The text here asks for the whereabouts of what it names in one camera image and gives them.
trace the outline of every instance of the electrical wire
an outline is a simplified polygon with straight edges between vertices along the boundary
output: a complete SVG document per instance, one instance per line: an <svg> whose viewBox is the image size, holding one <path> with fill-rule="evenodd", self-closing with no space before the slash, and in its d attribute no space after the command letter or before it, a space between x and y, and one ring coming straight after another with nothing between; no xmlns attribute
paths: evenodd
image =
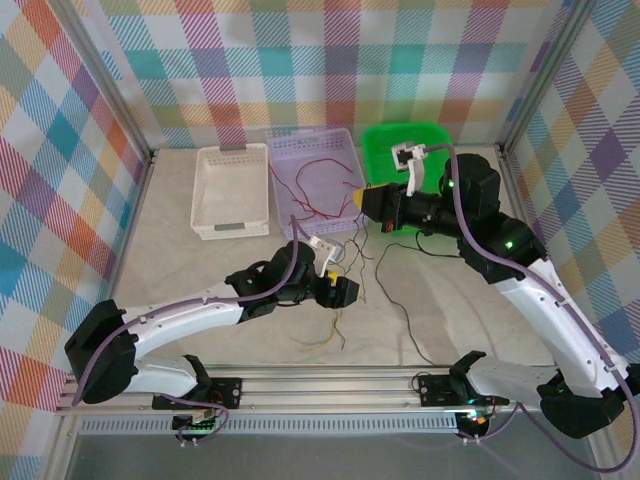
<svg viewBox="0 0 640 480"><path fill-rule="evenodd" d="M504 423L502 425L500 425L498 428L496 428L494 431L484 434L482 436L482 440L489 440L490 438L493 438L496 435L499 435L501 432L503 432L504 429L507 428L509 426L509 424L512 422L512 420L516 416L516 413L518 413L518 405L517 404L513 408L513 410L511 410L511 413L509 414L507 419L504 421Z"/></svg>
<svg viewBox="0 0 640 480"><path fill-rule="evenodd" d="M95 367L96 362L100 358L100 355L102 355L102 352L111 344L111 342L118 335L120 335L121 333L123 333L126 330L130 329L131 327L134 327L134 326L138 325L139 323L141 323L143 321L143 319L145 319L145 318L153 318L156 315L161 315L163 313L172 312L176 308L184 307L184 306L187 306L187 305L207 306L207 305L210 304L209 302L213 302L213 304L216 304L216 303L238 303L238 302L249 302L249 301L254 301L254 300L260 300L261 298L266 298L266 297L276 293L278 290L280 290L280 288L282 288L287 283L287 281L289 280L289 278L293 274L293 270L295 269L295 266L296 266L296 261L298 259L298 231L300 231L305 237L307 236L307 233L302 229L302 227L298 223L298 220L293 215L291 215L291 223L294 226L294 228L293 228L293 252L291 254L291 262L289 263L289 266L287 267L287 270L285 271L284 275L282 276L282 278L280 279L280 281L278 283L276 283L273 287L271 287L270 289L266 290L265 292L257 293L255 295L246 295L246 296L243 296L243 297L228 297L228 298L199 297L199 298L189 298L189 299L186 299L186 300L181 300L181 301L178 301L178 302L175 302L175 303L171 303L169 305L165 305L165 306L156 308L155 310L147 312L144 315L138 315L133 320L130 320L129 322L124 323L120 327L116 328L113 332L111 332L102 341L102 343L100 343L100 345L98 345L98 348L96 348L95 351L93 352L93 354L91 355L91 358L87 362L87 364L86 364L86 366L84 368L84 371L82 372L82 376L80 377L80 380L78 380L78 386L76 388L76 393L75 393L75 395L73 397L73 400L71 401L71 406L75 407L82 400L82 398L84 396L85 387L87 386L87 381L89 380L89 375L93 371L93 368Z"/></svg>
<svg viewBox="0 0 640 480"><path fill-rule="evenodd" d="M487 258L488 260L491 260L492 262L495 262L500 265L504 265L505 267L516 270L522 273L523 275L525 275L525 277L531 278L535 283L538 284L538 286L540 286L540 288L542 288L549 295L551 295L556 301L556 303L558 304L558 306L560 306L561 308L564 308L566 312L569 314L569 316L574 320L574 322L576 323L580 331L585 335L585 337L587 337L589 342L592 344L593 348L600 355L600 358L602 358L607 368L615 378L616 382L618 382L618 384L620 385L620 389L622 390L622 392L624 393L624 396L627 399L627 402L629 404L629 409L631 411L631 419L633 423L633 440L631 442L631 448L627 456L624 458L624 460L622 460L618 465L614 467L598 467L598 466L590 465L585 461L583 461L582 459L578 458L569 450L567 450L567 448L565 448L564 445L562 445L546 427L544 427L540 422L538 422L533 418L533 415L531 415L530 412L528 412L528 410L524 407L524 405L519 404L518 407L520 408L520 410L522 410L525 413L525 415L527 415L527 418L529 418L529 420L531 420L532 423L558 448L558 450L560 450L560 452L562 452L567 458L572 460L577 465L595 473L616 473L616 472L625 470L633 463L633 461L638 455L638 451L640 450L640 438L638 433L638 429L640 429L640 407L635 402L631 389L627 385L627 382L625 381L625 379L622 377L622 374L618 371L617 366L615 365L615 362L609 355L609 352L607 352L607 349L600 344L600 342L598 341L596 336L593 334L589 326L580 317L580 314L573 308L573 306L569 302L566 301L567 299L565 299L560 292L558 292L549 282L547 282L544 278L542 278L536 272L516 262L494 255L493 253L485 250L475 240L475 238L473 237L473 234L469 230L469 226L467 225L467 222L465 220L464 211L462 208L462 199L461 199L460 185L459 185L460 172L459 172L459 165L458 165L458 157L456 156L455 149L450 144L438 144L438 145L426 147L425 153L432 152L435 150L442 150L442 149L447 150L451 158L451 180L453 181L453 204L455 208L456 218L458 220L458 224L460 225L460 230L462 231L462 235L467 240L471 248L473 248L476 252L478 252L483 257Z"/></svg>
<svg viewBox="0 0 640 480"><path fill-rule="evenodd" d="M429 372L418 372L411 378L411 382L409 382L409 385L411 386L411 390L413 390L416 393L420 393L420 390L416 388L416 384L415 384L416 379L420 375L431 375L431 374Z"/></svg>
<svg viewBox="0 0 640 480"><path fill-rule="evenodd" d="M309 165L317 164L317 163L320 163L320 162L333 162L333 163L335 163L337 165L340 165L347 172L353 173L352 169L350 169L345 164L343 164L342 162L339 162L338 160L336 160L334 158L320 158L320 159L313 160L311 162L305 163L302 167L300 167L300 169L298 170L298 173L296 174L296 177L295 177L296 186L298 187L300 192L302 192L302 195L304 196L304 200L301 200L300 198L298 198L298 196L293 192L291 187L289 187L289 185L284 183L284 181L282 181L282 179L278 176L278 174L276 173L276 171L273 168L273 166L269 165L269 169L271 170L271 173L273 174L274 178L278 181L278 183L280 183L284 188L287 189L287 191L289 192L289 194L292 197L292 201L297 203L297 204L299 204L302 207L302 210L304 212L311 214L311 215L309 215L309 216L307 216L305 218L298 219L298 221L309 220L309 219L315 217L316 215L320 215L320 216L324 217L325 220L330 219L330 218L342 218L342 215L344 214L344 211L347 208L347 206L349 206L349 204L353 203L351 200L347 201L349 195L345 195L344 198L342 199L342 205L341 205L340 211L338 212L337 215L326 213L326 212L322 212L322 211L318 210L317 208L315 208L315 207L313 207L311 205L311 200L309 199L309 196L307 195L307 192L304 190L304 188L300 184L300 175L302 174L302 171L305 168L307 168ZM356 189L360 188L360 187L358 187L357 185L354 185L351 182L343 181L342 184L343 185L348 185L348 186L356 188Z"/></svg>
<svg viewBox="0 0 640 480"><path fill-rule="evenodd" d="M415 250L417 252L420 251L417 248L409 247L407 245L402 245L401 243L390 243L389 245L387 245L385 247L384 252L382 252L382 256L380 257L380 260L378 260L378 263L376 263L376 268L375 268L375 270L373 272L373 276L376 279L376 282L378 283L378 285L380 285L380 289L382 290L382 293L384 293L384 296L387 297L387 300L389 300L389 302L392 303L393 305L395 305L396 307L399 307L402 310L402 312L404 313L404 317L405 317L405 319L407 321L407 331L409 332L409 338L413 342L413 346L415 347L416 352L418 352L418 355L420 355L420 358L422 358L429 365L435 366L435 363L433 363L431 360L429 360L422 353L422 350L420 350L420 347L418 346L418 342L416 341L415 337L413 336L413 332L411 330L411 319L409 318L409 312L407 311L407 309L405 308L404 305L402 305L399 302L396 302L393 298L391 298L391 296L389 295L389 292L387 292L387 289L384 287L384 285L380 281L380 278L378 277L378 269L380 268L380 264L382 263L382 260L384 260L384 256L387 254L387 251L389 250L389 248L391 248L393 246L406 248L408 250Z"/></svg>
<svg viewBox="0 0 640 480"><path fill-rule="evenodd" d="M420 245L420 241L418 240L418 237L420 236L420 234L424 235L424 232L422 232L421 230L418 230L416 232L416 245L418 246L418 250L420 250L425 255L428 255L430 257L441 257L441 258L460 258L460 255L450 255L450 254L445 254L445 253L431 253L431 252L428 252L427 250L422 248L422 245Z"/></svg>
<svg viewBox="0 0 640 480"><path fill-rule="evenodd" d="M344 345L346 343L346 339L342 336L342 334L338 330L338 322L340 321L341 317L342 317L342 309L340 309L340 311L336 312L335 316L333 317L333 320L331 321L331 333L329 334L327 339L325 341L323 341L322 343L320 343L319 345L314 345L311 348L305 348L302 351L303 352L315 352L316 350L320 350L321 348L326 347L327 345L329 345L331 343L331 341L333 340L333 337L335 336L336 332L342 338L342 346L341 346L340 350L344 350Z"/></svg>
<svg viewBox="0 0 640 480"><path fill-rule="evenodd" d="M169 395L167 393L163 393L161 394L161 396L173 403L181 403L182 405L189 405L191 407L209 408L213 410L218 410L225 414L224 420L220 423L220 425L218 425L211 433L209 433L205 437L202 437L200 440L198 440L198 442L201 444L211 440L213 436L217 434L220 430L222 430L227 425L227 422L229 422L229 409L224 405L218 405L217 403L208 403L208 402L194 402L193 400L185 400L183 398L174 397L173 395ZM178 429L178 440L180 440L181 446L184 446L186 443L186 440L182 436L182 432L186 427L187 425L183 425Z"/></svg>

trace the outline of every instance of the plaid backdrop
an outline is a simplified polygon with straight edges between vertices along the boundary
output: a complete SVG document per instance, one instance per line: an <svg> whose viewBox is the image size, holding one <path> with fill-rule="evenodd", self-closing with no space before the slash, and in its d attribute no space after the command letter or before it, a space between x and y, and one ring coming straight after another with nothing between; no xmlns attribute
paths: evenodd
<svg viewBox="0 0 640 480"><path fill-rule="evenodd" d="M640 362L640 1L600 0L515 151L529 220L587 316Z"/></svg>
<svg viewBox="0 0 640 480"><path fill-rule="evenodd" d="M494 143L562 3L75 1L148 141L176 148L300 126L344 126L359 143L371 125L409 121Z"/></svg>
<svg viewBox="0 0 640 480"><path fill-rule="evenodd" d="M36 475L142 169L44 0L0 0L0 478Z"/></svg>

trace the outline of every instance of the white floor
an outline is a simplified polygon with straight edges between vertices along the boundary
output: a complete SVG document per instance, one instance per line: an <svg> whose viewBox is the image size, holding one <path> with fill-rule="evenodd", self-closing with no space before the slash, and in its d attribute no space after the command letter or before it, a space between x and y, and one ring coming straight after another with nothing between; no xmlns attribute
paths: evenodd
<svg viewBox="0 0 640 480"><path fill-rule="evenodd" d="M479 153L497 169L493 148L460 148ZM189 226L196 150L162 150L115 295L126 308L188 295L214 285L258 260L268 260L285 245L271 201L270 235L249 239L202 241ZM506 195L503 210L510 212ZM407 333L402 311L391 305L375 283L373 270L384 247L413 236L392 237L369 226L365 253L376 258L364 268L366 304L359 300L344 310L339 328L346 337L308 351L305 343L321 342L331 331L333 311L313 301L242 325L193 335L163 347L164 354L198 355L211 364L424 364ZM339 241L353 232L336 235ZM360 243L364 237L361 233ZM423 247L457 253L453 240L430 237ZM349 258L355 249L349 250ZM356 263L350 275L360 282ZM460 259L430 258L392 247L380 267L380 279L409 312L423 353L433 362L455 362L470 350L502 360L547 364L551 357L520 313Z"/></svg>

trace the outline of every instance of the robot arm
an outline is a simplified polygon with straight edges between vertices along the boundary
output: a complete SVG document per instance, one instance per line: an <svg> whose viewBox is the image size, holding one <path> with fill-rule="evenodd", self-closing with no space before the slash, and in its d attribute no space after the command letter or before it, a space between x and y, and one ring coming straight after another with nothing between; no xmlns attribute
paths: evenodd
<svg viewBox="0 0 640 480"><path fill-rule="evenodd" d="M408 163L419 148L410 147L404 151L392 149L393 154ZM488 161L479 155L459 155L457 161L461 207L473 239L494 257L526 267L529 276L481 255L470 244L468 235L463 234L454 205L451 162L440 179L439 194L416 191L409 195L407 184L387 184L360 191L354 199L365 215L381 223L385 233L408 225L425 235L456 238L460 256L522 312L549 349L556 366L524 366L471 352L450 370L453 390L461 401L492 396L540 406L554 426L573 438L582 438L610 424L624 409L625 395L616 374L619 372L637 394L638 365L629 365L593 328L562 285L531 229L500 212L500 177ZM533 276L552 285L566 300L558 302ZM564 303L577 312L613 366L608 366L607 359Z"/></svg>
<svg viewBox="0 0 640 480"><path fill-rule="evenodd" d="M281 302L315 299L320 306L335 309L356 301L357 283L318 276L314 261L312 247L299 243L294 255L289 242L270 261L257 262L194 296L126 310L113 300L97 304L65 345L76 378L87 379L82 399L99 403L122 392L150 392L210 401L211 379L197 357L167 360L148 354L209 328L267 315ZM277 287L292 262L288 280L265 295Z"/></svg>

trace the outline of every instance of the metal bar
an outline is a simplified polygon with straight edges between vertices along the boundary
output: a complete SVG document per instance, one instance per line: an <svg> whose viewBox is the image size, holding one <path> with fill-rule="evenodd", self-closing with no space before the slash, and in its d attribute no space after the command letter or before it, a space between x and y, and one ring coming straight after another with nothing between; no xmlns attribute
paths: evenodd
<svg viewBox="0 0 640 480"><path fill-rule="evenodd" d="M520 67L511 76L509 87L504 92L504 101L502 102L502 108L496 117L494 118L491 129L487 133L487 143L493 144L500 141L500 134L504 130L504 124L507 121L511 107L516 102L520 90L529 75L531 65L535 62L536 56L542 47L544 40L547 36L547 32L553 26L553 21L560 11L562 6L561 1L546 2L543 8L542 14L536 24L531 38L529 38L527 48L520 60Z"/></svg>
<svg viewBox="0 0 640 480"><path fill-rule="evenodd" d="M591 15L596 3L597 0L579 0L573 2L573 6L567 14L567 20L562 27L560 35L558 35L558 38L556 38L549 49L547 59L542 65L531 90L527 93L522 106L518 110L511 129L507 132L504 141L504 151L507 157L518 144L522 135L524 135L536 109L571 50L571 46L580 33L580 30L582 30L582 27L589 19L589 15Z"/></svg>
<svg viewBox="0 0 640 480"><path fill-rule="evenodd" d="M518 183L514 177L511 166L504 154L501 152L500 146L496 145L496 157L498 158L498 167L500 168L500 177L507 191L507 197L511 204L511 209L516 218L522 220L528 225L531 225L527 218L527 213L522 204L522 197L520 196L520 190L518 189Z"/></svg>
<svg viewBox="0 0 640 480"><path fill-rule="evenodd" d="M65 478L76 438L82 426L82 418L75 416L57 417L54 428L47 442L45 462L38 478L41 480L59 480Z"/></svg>
<svg viewBox="0 0 640 480"><path fill-rule="evenodd" d="M143 166L143 171L140 177L141 180L140 188L138 189L138 196L133 205L131 218L129 219L128 225L125 228L124 240L122 242L122 251L116 259L116 264L113 270L113 280L111 281L111 285L109 285L107 298L113 298L118 288L118 284L120 283L120 277L122 277L125 260L127 259L127 254L129 253L129 248L131 247L131 241L133 240L133 234L135 233L136 227L138 226L138 220L140 219L140 214L142 213L142 206L144 205L144 200L147 197L147 192L149 191L151 176L153 175L153 170L155 168L154 157L155 156L152 155L150 161L145 162Z"/></svg>
<svg viewBox="0 0 640 480"><path fill-rule="evenodd" d="M468 405L420 407L410 382L418 372L445 374L445 368L415 367L216 367L212 377L240 377L243 414L345 414L467 412ZM151 394L121 394L100 404L71 407L77 384L69 377L58 411L65 415L157 415ZM185 410L167 412L185 413Z"/></svg>
<svg viewBox="0 0 640 480"><path fill-rule="evenodd" d="M147 143L138 122L120 95L115 80L102 61L75 8L67 0L48 0L48 3L124 131L129 134L130 140L145 161L149 162L153 149Z"/></svg>

